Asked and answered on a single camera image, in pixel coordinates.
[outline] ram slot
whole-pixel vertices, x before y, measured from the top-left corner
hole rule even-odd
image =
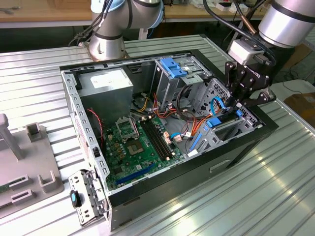
[[[151,121],[144,121],[141,122],[141,127],[143,128],[144,132],[148,136],[151,144],[153,145],[154,149],[157,151],[160,159],[162,161],[170,158],[172,156],[170,150],[168,149],[166,143],[159,135],[158,131],[156,130],[155,126],[152,124]]]

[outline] black cable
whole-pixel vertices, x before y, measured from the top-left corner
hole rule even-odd
[[[232,20],[232,24],[234,23],[234,20],[236,18],[236,15],[237,15],[237,11],[235,12],[235,15],[233,17],[233,20]],[[230,31],[230,33],[228,33],[228,35],[225,37],[225,39],[221,42],[221,45],[220,45],[220,48],[222,48],[223,46],[223,43],[227,40],[227,38],[229,38],[229,36],[233,33],[233,30]]]
[[[91,31],[97,27],[101,20],[102,20],[102,16],[104,15],[104,11],[106,9],[106,7],[108,6],[108,0],[105,0],[104,1],[104,4],[103,4],[103,7],[102,7],[102,11],[101,13],[95,18],[95,20],[83,31],[83,32],[80,32],[78,33],[68,44],[68,47],[70,47],[71,43],[75,40],[77,40],[77,43],[76,45],[78,45],[79,41],[82,39],[82,38],[86,38],[90,33]]]
[[[276,59],[275,59],[275,55],[274,53],[268,48],[266,47],[262,42],[260,42],[258,39],[254,38],[252,35],[250,35],[249,33],[246,33],[244,31],[242,31],[240,28],[236,27],[235,25],[231,24],[230,22],[222,19],[220,16],[218,16],[216,13],[214,13],[210,7],[207,4],[207,0],[202,0],[203,1],[203,5],[206,9],[206,11],[212,15],[216,20],[222,22],[223,24],[225,24],[226,26],[228,26],[229,28],[231,28],[232,30],[235,30],[236,32],[238,32],[240,35],[242,35],[243,37],[249,39],[250,41],[254,42],[255,44],[257,44],[267,55],[269,60],[271,61],[271,63],[269,63],[269,66],[274,66],[276,64]]]
[[[290,90],[290,91],[292,91],[292,92],[299,92],[300,94],[302,94],[300,91],[292,90],[292,89],[288,88],[287,86],[285,86],[284,81],[282,81],[282,85],[283,85],[286,89],[288,89],[288,90]]]
[[[299,64],[301,61],[303,61],[305,58],[307,58],[311,53],[312,53],[312,52],[310,52],[310,53],[309,53],[306,57],[304,57],[302,60],[300,60],[300,61],[296,62],[294,65],[292,65],[292,66],[289,68],[289,71],[281,71],[281,72],[285,73],[285,74],[283,75],[283,78],[284,78],[286,81],[299,80],[299,79],[300,79],[299,74],[298,74],[296,71],[292,70],[292,67],[294,67],[294,66],[296,66],[297,64]],[[292,91],[292,92],[298,92],[298,93],[302,94],[300,91],[296,91],[296,90],[292,90],[292,89],[288,88],[288,87],[284,84],[284,81],[282,81],[282,85],[283,85],[286,89],[288,89],[288,90],[290,90],[290,91]]]
[[[261,6],[263,5],[263,3],[265,2],[266,0],[260,0],[259,2],[257,2],[250,10],[249,12],[246,14],[246,18],[248,20],[250,20],[252,18],[252,16],[254,15],[254,13],[256,12],[256,10]]]
[[[106,16],[107,16],[107,14],[108,14],[108,11],[109,11],[109,8],[110,8],[110,5],[112,4],[112,2],[113,2],[113,0],[110,0],[110,1],[109,1],[108,5],[107,5],[107,7],[106,7],[105,13],[103,13],[103,19],[104,19],[104,21],[105,21],[105,19],[106,19]],[[99,31],[100,25],[97,24],[95,27],[98,27],[98,28],[93,31],[92,35],[91,35],[85,42],[88,42],[88,41]]]

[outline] metal table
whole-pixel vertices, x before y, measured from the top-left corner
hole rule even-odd
[[[230,59],[198,35],[126,42],[130,56],[200,49],[220,70]],[[10,130],[47,127],[65,190],[0,219],[0,235],[109,235],[101,219],[81,229],[67,178],[86,168],[71,123],[60,65],[90,61],[85,48],[0,54],[0,112]],[[313,235],[314,129],[280,101],[262,109],[279,125],[237,166],[112,232],[112,235]]]
[[[303,43],[315,51],[315,28],[309,33]]]

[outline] blue pcie slot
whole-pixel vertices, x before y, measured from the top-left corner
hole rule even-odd
[[[141,176],[141,175],[144,175],[144,174],[146,174],[147,172],[149,172],[150,169],[152,169],[154,166],[155,166],[155,163],[152,164],[152,165],[150,165],[150,166],[148,166],[148,167],[146,167],[146,168],[144,168],[144,169],[142,169],[142,170],[140,170],[140,171],[137,171],[137,172],[135,172],[135,173],[133,173],[133,174],[131,174],[131,175],[128,175],[128,176],[126,176],[126,177],[123,177],[123,178],[121,178],[121,179],[119,179],[119,180],[116,181],[116,185],[117,185],[117,184],[120,184],[120,183],[125,183],[125,182],[127,182],[127,181],[129,181],[129,180],[132,180],[132,179],[137,178],[137,177],[139,177],[139,176]]]

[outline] cable connector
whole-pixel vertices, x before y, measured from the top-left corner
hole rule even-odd
[[[141,93],[141,96],[143,96],[144,98],[148,98],[148,97],[147,97],[147,94],[144,93],[144,92]]]

